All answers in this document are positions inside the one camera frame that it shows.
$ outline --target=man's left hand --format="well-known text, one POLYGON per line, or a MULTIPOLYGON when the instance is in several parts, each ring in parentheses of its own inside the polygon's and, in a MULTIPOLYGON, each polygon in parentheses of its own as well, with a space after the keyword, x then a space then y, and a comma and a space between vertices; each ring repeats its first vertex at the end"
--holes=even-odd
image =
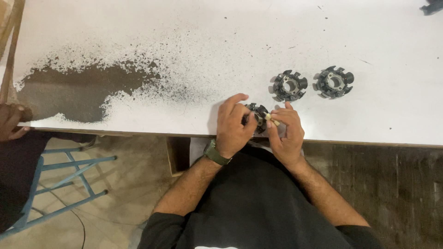
POLYGON ((218 109, 215 149, 224 158, 231 158, 241 150, 257 127, 254 113, 245 105, 238 103, 247 100, 248 97, 243 93, 236 94, 228 98, 218 109), (246 125, 241 124, 244 115, 249 115, 246 125))

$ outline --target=metal hub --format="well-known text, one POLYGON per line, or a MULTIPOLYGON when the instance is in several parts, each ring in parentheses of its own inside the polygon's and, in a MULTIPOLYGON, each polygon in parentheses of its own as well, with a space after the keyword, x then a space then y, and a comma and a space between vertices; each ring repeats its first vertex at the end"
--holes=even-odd
POLYGON ((354 82, 354 75, 351 72, 343 73, 344 68, 339 67, 334 70, 335 66, 326 68, 319 76, 318 82, 315 84, 318 90, 326 98, 338 98, 349 93, 352 86, 348 84, 354 82))
POLYGON ((282 76, 277 76, 274 81, 274 93, 280 101, 296 101, 303 97, 307 88, 307 79, 299 79, 300 73, 291 74, 292 70, 286 70, 282 76))
MULTIPOLYGON (((263 114, 263 113, 268 113, 268 110, 262 105, 260 105, 259 107, 256 107, 256 103, 251 103, 251 104, 245 105, 245 106, 249 110, 254 112, 255 120, 257 120, 257 128, 255 129, 255 131, 258 134, 264 132, 266 130, 266 120, 264 118, 266 116, 266 114, 263 114)), ((241 124, 246 125, 247 123, 248 123, 248 116, 244 116, 243 119, 241 120, 241 124)))

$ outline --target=floor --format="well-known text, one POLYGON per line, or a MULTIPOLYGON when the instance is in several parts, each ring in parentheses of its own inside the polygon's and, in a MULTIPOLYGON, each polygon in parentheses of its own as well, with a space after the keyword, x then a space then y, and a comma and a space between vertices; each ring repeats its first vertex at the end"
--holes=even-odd
MULTIPOLYGON (((109 194, 73 209, 85 226, 85 249, 136 248, 143 223, 176 180, 171 177, 164 137, 99 138, 100 144, 73 153, 77 160, 117 155, 85 173, 92 189, 109 194)), ((77 143, 52 139, 47 148, 75 148, 77 143)), ((372 225, 386 248, 443 247, 443 149, 305 143, 307 160, 319 169, 372 225)), ((45 155, 45 163, 66 161, 45 155)), ((46 171, 49 186, 72 172, 46 171)), ((33 207, 51 212, 86 197, 74 186, 36 197, 33 207)), ((36 211, 31 218, 39 217, 36 211)), ((0 241, 0 248, 80 249, 83 227, 66 212, 0 241)))
MULTIPOLYGON (((85 172, 95 193, 109 194, 73 209, 85 226, 85 249, 136 248, 143 223, 154 205, 174 182, 171 177, 164 137, 99 137, 100 144, 86 152, 73 152, 76 160, 117 155, 118 159, 102 162, 85 172)), ((51 139, 47 148, 76 148, 78 143, 51 139)), ((63 154, 44 155, 45 164, 67 162, 63 154)), ((42 173, 40 183, 50 186, 73 172, 65 168, 42 173)), ((77 178, 74 186, 54 190, 67 204, 87 197, 77 178)), ((52 212, 64 205, 51 193, 36 196, 34 208, 52 212)), ((31 211, 31 219, 40 214, 31 211)), ((72 212, 65 212, 44 223, 0 241, 3 249, 80 249, 83 227, 72 212)))

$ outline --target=green watch strap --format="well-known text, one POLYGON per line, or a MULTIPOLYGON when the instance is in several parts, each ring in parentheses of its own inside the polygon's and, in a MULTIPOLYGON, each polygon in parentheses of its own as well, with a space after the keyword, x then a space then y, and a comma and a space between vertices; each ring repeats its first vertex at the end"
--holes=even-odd
POLYGON ((204 155, 220 165, 226 165, 232 159, 224 158, 220 155, 220 153, 218 153, 218 151, 215 149, 215 139, 212 139, 209 145, 206 147, 204 155))

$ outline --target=another person's hand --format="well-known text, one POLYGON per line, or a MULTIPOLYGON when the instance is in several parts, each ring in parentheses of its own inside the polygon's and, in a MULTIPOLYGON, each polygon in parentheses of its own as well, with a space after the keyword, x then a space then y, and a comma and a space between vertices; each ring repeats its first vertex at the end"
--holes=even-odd
POLYGON ((21 105, 0 105, 0 143, 23 137, 29 127, 18 128, 24 108, 21 105))
POLYGON ((240 100, 247 100, 248 97, 246 94, 236 94, 228 98, 218 109, 215 149, 224 158, 231 158, 241 150, 257 127, 254 113, 245 105, 238 103, 240 100), (244 115, 249 115, 246 125, 241 124, 244 115))
POLYGON ((289 102, 284 104, 286 108, 271 111, 271 117, 286 125, 286 134, 280 138, 277 127, 272 121, 267 121, 269 142, 275 157, 286 167, 295 166, 302 158, 300 150, 302 148, 304 130, 300 124, 298 113, 292 108, 289 102))

